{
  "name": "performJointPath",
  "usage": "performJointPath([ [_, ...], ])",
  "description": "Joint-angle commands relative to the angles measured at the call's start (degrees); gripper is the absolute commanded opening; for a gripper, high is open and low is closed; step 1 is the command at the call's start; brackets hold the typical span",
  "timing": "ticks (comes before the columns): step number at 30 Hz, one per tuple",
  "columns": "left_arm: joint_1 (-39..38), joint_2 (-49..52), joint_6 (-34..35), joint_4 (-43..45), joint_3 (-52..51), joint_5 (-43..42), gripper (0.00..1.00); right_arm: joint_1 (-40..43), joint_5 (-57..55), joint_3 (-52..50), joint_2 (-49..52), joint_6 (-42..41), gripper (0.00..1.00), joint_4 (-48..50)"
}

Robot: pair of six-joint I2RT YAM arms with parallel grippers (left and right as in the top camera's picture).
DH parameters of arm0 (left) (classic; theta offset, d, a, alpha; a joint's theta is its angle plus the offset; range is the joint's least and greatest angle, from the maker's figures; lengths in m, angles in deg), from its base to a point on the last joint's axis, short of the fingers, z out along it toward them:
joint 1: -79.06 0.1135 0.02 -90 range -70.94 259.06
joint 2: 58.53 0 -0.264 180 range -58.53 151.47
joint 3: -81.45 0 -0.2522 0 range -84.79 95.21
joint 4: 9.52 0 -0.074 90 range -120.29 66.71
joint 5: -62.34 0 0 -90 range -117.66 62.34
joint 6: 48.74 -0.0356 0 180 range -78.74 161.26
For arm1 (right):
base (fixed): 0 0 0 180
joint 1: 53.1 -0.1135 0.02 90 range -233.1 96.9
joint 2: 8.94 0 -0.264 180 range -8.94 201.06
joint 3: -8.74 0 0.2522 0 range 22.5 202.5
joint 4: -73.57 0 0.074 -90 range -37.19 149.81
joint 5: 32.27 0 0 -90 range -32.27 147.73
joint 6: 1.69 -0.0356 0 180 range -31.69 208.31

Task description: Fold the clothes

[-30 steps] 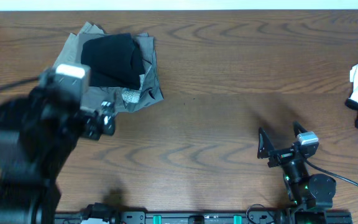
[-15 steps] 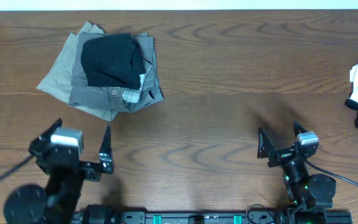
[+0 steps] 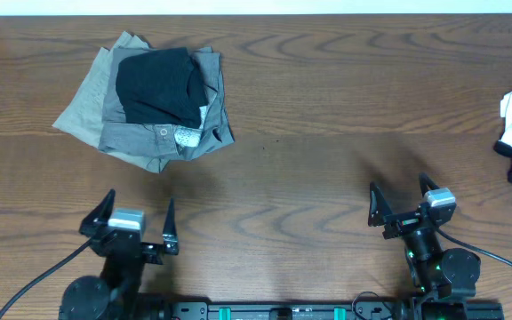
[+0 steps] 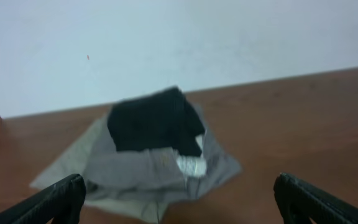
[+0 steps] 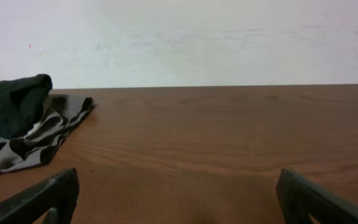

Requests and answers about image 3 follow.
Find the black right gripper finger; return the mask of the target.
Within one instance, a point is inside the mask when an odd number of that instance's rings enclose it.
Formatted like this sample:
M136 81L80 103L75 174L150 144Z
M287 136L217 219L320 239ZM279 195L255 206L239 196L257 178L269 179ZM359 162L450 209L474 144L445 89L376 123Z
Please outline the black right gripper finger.
M380 188L370 183L370 207L368 214L368 226L380 227L388 224L393 212L382 194Z
M426 195L429 191L440 189L440 187L424 172L419 174L419 184L422 196Z

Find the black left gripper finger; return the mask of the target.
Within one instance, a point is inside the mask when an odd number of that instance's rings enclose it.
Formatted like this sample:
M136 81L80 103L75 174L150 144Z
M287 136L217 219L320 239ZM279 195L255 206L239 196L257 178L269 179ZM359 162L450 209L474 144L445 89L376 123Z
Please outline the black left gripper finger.
M114 210L116 192L110 189L101 202L82 220L79 233L84 236L95 236L99 230L108 225Z
M164 221L163 249L164 254L168 255L178 255L180 251L179 238L175 222L175 205L173 198L170 200Z

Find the black t-shirt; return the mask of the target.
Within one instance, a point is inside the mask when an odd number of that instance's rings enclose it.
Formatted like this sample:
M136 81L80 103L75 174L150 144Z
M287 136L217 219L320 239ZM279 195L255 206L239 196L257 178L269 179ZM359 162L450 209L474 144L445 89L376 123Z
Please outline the black t-shirt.
M208 104L202 73L184 47L122 59L115 89L129 124L197 128Z

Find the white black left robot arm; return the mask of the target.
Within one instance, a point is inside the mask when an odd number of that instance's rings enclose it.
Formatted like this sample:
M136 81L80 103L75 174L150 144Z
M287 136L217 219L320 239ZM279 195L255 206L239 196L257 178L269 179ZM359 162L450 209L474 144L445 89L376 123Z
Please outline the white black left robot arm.
M60 319L150 319L172 318L172 307L158 294L140 292L147 264L161 265L165 255L179 253L174 201L168 206L160 244L142 240L145 213L114 207L111 189L81 221L79 233L86 246L105 259L98 276L82 276L64 291Z

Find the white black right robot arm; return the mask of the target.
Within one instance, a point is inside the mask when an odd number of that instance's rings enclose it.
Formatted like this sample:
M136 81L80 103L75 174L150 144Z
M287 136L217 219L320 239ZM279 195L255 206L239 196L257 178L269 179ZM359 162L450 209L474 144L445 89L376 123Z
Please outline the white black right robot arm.
M422 201L413 211L394 213L380 188L370 184L368 225L384 227L386 240L400 238L414 286L420 291L398 302L393 319L466 319L466 300L476 295L481 260L467 249L445 250L437 238L457 207L448 188L419 175Z

